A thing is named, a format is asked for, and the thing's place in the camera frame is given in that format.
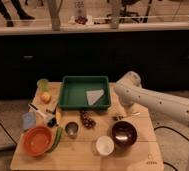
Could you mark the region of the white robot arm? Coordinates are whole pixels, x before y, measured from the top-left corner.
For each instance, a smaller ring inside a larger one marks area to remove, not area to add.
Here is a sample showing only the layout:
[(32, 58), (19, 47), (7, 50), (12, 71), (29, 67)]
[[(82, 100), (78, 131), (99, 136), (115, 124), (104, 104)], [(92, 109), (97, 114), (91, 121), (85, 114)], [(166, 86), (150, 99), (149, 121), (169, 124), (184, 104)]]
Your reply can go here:
[[(145, 89), (141, 86), (140, 76), (134, 71), (123, 75), (115, 83), (114, 91), (122, 106), (131, 106), (133, 103), (137, 103), (166, 114), (189, 127), (189, 98)], [(186, 171), (189, 171), (189, 158)]]

